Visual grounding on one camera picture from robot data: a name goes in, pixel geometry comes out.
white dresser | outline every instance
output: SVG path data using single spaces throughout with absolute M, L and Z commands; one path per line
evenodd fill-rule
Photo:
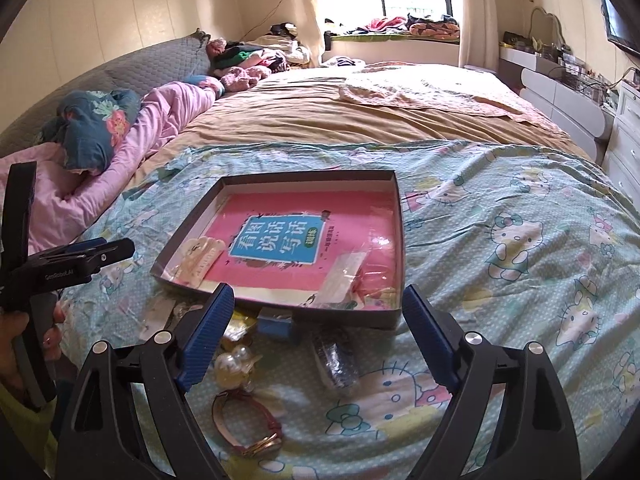
M 592 162 L 602 164 L 614 113 L 541 73 L 522 71 L 520 97 L 560 126 Z
M 602 169 L 640 209 L 640 92 L 624 82 Z

human hand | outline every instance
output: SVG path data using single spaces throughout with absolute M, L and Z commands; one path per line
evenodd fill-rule
M 64 320 L 65 314 L 58 303 L 53 311 L 53 322 L 62 323 Z M 18 371 L 12 340 L 24 332 L 28 323 L 29 316 L 25 312 L 0 314 L 0 383 L 20 402 L 24 401 L 24 382 Z M 53 326 L 45 332 L 42 342 L 45 361 L 60 359 L 61 340 L 62 332 L 59 327 Z

metal screw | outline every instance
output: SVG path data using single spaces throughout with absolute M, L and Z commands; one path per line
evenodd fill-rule
M 540 343 L 534 341 L 533 343 L 529 343 L 529 351 L 532 354 L 540 355 L 545 351 L 545 348 Z
M 171 332 L 167 332 L 166 330 L 162 330 L 162 332 L 158 332 L 154 336 L 154 341 L 159 345 L 163 345 L 171 341 Z
M 107 343 L 104 341 L 98 341 L 92 348 L 94 354 L 101 354 L 108 348 Z
M 465 341 L 470 345 L 479 345 L 482 342 L 482 336 L 477 332 L 469 332 L 465 334 Z

gray padded bed frame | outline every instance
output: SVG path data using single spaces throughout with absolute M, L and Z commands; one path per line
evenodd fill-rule
M 117 57 L 76 77 L 34 104 L 0 134 L 0 157 L 33 146 L 42 125 L 56 115 L 60 99 L 72 90 L 129 88 L 142 97 L 156 86 L 206 74 L 209 38 L 198 29 L 190 36 Z

finger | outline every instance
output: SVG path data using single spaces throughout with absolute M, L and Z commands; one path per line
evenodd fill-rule
M 53 322 L 54 323 L 64 323 L 66 315 L 62 310 L 62 305 L 60 302 L 56 303 L 55 309 L 53 309 Z
M 54 346 L 53 348 L 47 348 L 43 355 L 45 361 L 57 361 L 62 355 L 62 350 L 60 350 L 59 346 Z
M 19 336 L 29 323 L 26 312 L 5 312 L 0 315 L 0 340 L 11 341 Z
M 60 345 L 60 341 L 62 341 L 62 331 L 57 326 L 53 326 L 44 333 L 44 338 L 42 339 L 42 347 L 45 350 L 48 348 L 53 348 Z

